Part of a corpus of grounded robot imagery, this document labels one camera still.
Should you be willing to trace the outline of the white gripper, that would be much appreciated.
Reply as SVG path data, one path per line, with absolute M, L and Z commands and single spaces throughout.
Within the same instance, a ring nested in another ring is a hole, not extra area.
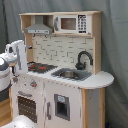
M 28 72 L 26 49 L 27 46 L 23 40 L 17 40 L 6 45 L 5 58 L 12 67 L 15 76 Z

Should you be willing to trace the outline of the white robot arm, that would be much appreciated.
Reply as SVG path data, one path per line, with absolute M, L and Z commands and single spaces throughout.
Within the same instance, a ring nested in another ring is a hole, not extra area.
M 17 40 L 5 47 L 0 54 L 0 93 L 7 91 L 11 86 L 10 74 L 15 77 L 28 72 L 26 49 L 23 40 Z M 24 115 L 15 117 L 10 123 L 0 128 L 36 128 L 34 122 Z

